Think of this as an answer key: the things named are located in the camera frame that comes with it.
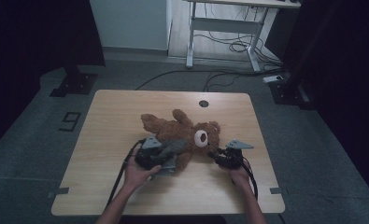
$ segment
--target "table top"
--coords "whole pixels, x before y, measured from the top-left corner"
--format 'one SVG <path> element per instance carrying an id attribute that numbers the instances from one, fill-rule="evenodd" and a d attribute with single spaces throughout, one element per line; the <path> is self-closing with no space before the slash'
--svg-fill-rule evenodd
<path id="1" fill-rule="evenodd" d="M 288 7 L 299 8 L 301 4 L 297 1 L 292 3 L 290 0 L 185 0 L 195 3 L 211 3 L 211 4 L 225 4 L 225 5 L 240 5 L 240 6 L 254 6 L 254 7 Z"/>
<path id="2" fill-rule="evenodd" d="M 201 107 L 200 101 L 208 101 Z M 220 147 L 233 139 L 252 144 L 244 149 L 259 189 L 264 213 L 282 213 L 285 205 L 263 141 L 251 100 L 245 93 L 185 91 L 98 91 L 78 137 L 56 195 L 55 216 L 102 214 L 121 164 L 133 144 L 150 136 L 141 114 L 173 120 L 182 109 L 197 122 L 215 120 L 221 126 Z M 229 176 L 206 156 L 194 155 L 187 168 L 172 176 L 157 176 L 130 198 L 124 215 L 212 215 L 244 213 L 243 199 Z"/>

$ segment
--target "brown teddy bear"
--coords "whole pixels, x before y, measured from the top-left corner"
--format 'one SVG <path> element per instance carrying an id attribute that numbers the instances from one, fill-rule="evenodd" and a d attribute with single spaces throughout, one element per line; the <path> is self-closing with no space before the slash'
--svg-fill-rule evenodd
<path id="1" fill-rule="evenodd" d="M 220 126 L 216 121 L 197 123 L 192 121 L 180 109 L 172 112 L 176 120 L 158 119 L 151 114 L 141 115 L 144 129 L 155 133 L 161 143 L 168 140 L 184 139 L 187 141 L 185 149 L 177 155 L 176 169 L 183 170 L 190 161 L 194 152 L 202 152 L 207 155 L 208 151 L 215 152 L 220 143 Z"/>

